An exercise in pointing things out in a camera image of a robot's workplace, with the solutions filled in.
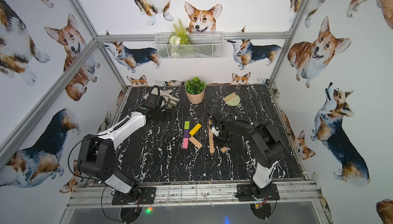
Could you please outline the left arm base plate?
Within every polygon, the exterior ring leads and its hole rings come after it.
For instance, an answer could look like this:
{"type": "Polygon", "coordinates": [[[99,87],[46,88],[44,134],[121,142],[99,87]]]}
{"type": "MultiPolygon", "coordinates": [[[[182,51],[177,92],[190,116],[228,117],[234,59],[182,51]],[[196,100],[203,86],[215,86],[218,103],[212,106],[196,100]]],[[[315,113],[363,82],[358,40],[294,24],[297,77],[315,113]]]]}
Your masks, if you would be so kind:
{"type": "Polygon", "coordinates": [[[153,204],[156,190],[156,187],[135,187],[129,193],[115,191],[112,205],[153,204]]]}

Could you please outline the yellow block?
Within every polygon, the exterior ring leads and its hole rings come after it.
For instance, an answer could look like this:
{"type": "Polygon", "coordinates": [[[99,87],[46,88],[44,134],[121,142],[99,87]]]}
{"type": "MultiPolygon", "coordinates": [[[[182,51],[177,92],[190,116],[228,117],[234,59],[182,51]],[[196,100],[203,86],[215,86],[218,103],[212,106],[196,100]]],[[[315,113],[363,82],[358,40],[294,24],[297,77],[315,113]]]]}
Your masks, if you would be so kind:
{"type": "Polygon", "coordinates": [[[202,128],[202,125],[198,123],[198,124],[189,132],[189,135],[193,137],[201,128],[202,128]]]}

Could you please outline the wooden block bottom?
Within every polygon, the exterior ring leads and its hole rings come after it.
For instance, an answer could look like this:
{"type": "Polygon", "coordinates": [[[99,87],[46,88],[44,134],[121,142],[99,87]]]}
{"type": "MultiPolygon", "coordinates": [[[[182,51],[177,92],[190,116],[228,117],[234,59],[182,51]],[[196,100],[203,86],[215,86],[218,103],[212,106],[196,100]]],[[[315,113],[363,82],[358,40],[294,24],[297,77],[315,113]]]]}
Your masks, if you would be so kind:
{"type": "Polygon", "coordinates": [[[208,134],[209,134],[209,142],[213,143],[213,132],[211,129],[208,130],[208,134]]]}

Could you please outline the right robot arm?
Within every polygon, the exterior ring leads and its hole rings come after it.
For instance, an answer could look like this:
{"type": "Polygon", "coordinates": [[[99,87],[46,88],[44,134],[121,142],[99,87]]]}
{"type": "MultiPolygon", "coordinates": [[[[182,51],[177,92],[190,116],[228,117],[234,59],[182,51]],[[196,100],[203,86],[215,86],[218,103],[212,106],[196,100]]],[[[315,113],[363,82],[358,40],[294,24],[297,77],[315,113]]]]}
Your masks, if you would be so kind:
{"type": "Polygon", "coordinates": [[[244,137],[257,162],[255,173],[249,185],[238,185],[237,198],[242,201],[267,201],[270,197],[279,200],[277,186],[272,182],[274,170],[287,148],[272,124],[265,121],[253,123],[234,114],[209,116],[213,142],[220,148],[234,141],[233,134],[244,137]]]}

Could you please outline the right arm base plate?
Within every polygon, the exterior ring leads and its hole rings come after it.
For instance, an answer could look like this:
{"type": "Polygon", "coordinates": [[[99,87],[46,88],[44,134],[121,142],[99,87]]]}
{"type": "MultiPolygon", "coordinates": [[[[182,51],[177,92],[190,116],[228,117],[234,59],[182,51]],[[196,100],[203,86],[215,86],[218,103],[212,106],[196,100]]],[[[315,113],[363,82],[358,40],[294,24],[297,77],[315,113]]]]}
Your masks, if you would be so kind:
{"type": "Polygon", "coordinates": [[[265,188],[259,188],[255,184],[243,184],[236,186],[235,198],[239,201],[264,201],[280,200],[278,189],[274,183],[265,188]]]}

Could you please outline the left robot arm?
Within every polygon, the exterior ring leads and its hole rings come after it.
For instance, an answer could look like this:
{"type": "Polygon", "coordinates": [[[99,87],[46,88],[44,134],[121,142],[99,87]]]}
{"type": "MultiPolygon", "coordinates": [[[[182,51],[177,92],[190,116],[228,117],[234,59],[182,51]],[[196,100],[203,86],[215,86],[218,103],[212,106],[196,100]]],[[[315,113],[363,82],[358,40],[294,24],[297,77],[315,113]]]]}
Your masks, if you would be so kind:
{"type": "Polygon", "coordinates": [[[116,150],[137,130],[164,121],[165,110],[176,105],[175,98],[153,86],[142,104],[130,109],[125,118],[109,129],[81,140],[76,169],[88,178],[101,181],[133,203],[138,202],[142,199],[138,182],[118,168],[116,150]]]}

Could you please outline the purple block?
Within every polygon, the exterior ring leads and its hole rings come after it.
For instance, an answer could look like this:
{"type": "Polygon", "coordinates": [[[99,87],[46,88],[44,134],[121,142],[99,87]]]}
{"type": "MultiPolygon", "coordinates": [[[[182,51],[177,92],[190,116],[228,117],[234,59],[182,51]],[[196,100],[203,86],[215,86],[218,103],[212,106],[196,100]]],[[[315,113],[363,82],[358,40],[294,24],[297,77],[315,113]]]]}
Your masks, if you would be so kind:
{"type": "Polygon", "coordinates": [[[183,138],[189,138],[189,130],[188,129],[184,129],[184,136],[183,136],[183,138]]]}

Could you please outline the green block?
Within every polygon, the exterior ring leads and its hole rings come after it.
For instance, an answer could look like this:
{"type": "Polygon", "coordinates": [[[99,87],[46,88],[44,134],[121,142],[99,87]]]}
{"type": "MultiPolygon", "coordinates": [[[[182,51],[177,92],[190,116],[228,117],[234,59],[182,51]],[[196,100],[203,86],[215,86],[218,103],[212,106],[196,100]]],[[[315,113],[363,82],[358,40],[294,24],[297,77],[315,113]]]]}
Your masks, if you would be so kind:
{"type": "Polygon", "coordinates": [[[185,130],[189,130],[189,127],[190,127],[190,122],[189,122],[189,121],[185,121],[185,123],[184,123],[184,129],[185,129],[185,130]]]}

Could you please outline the pink block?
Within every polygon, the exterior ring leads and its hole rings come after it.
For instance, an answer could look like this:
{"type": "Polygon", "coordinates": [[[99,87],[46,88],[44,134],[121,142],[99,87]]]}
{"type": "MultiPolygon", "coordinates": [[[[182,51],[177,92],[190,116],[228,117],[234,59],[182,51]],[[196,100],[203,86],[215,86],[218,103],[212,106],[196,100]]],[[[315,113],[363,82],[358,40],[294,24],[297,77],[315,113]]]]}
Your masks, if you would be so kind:
{"type": "Polygon", "coordinates": [[[183,149],[187,149],[188,148],[188,141],[189,141],[188,138],[184,138],[183,139],[183,143],[182,143],[182,148],[183,149]]]}

